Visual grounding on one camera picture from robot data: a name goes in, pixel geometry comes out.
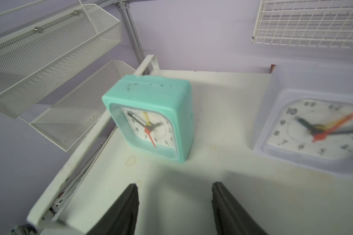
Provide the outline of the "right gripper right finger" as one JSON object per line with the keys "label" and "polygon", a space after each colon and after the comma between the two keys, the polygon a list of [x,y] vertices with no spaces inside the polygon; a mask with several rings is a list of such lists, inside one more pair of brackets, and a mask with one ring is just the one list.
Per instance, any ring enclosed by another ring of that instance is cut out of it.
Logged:
{"label": "right gripper right finger", "polygon": [[253,220],[222,182],[213,183],[212,196],[212,207],[217,234],[267,234],[256,221]]}

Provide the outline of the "mint square clock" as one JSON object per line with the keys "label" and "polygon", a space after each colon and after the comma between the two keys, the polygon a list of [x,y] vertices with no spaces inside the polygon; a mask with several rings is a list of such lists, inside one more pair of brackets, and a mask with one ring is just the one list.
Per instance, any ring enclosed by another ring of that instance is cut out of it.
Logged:
{"label": "mint square clock", "polygon": [[102,101],[130,145],[172,161],[186,161],[195,135],[189,81],[126,75]]}

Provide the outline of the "lavender square alarm clock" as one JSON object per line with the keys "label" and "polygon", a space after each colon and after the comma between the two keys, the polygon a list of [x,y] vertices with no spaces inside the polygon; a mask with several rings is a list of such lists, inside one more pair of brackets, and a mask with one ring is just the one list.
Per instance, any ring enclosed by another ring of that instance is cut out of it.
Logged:
{"label": "lavender square alarm clock", "polygon": [[251,147],[262,157],[353,175],[353,66],[276,65]]}

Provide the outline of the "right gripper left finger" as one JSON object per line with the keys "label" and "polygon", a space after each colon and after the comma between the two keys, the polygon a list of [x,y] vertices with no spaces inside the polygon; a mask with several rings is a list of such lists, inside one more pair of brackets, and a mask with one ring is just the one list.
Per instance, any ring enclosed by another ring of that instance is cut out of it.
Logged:
{"label": "right gripper left finger", "polygon": [[129,184],[87,234],[133,235],[136,228],[138,209],[138,187],[136,184]]}

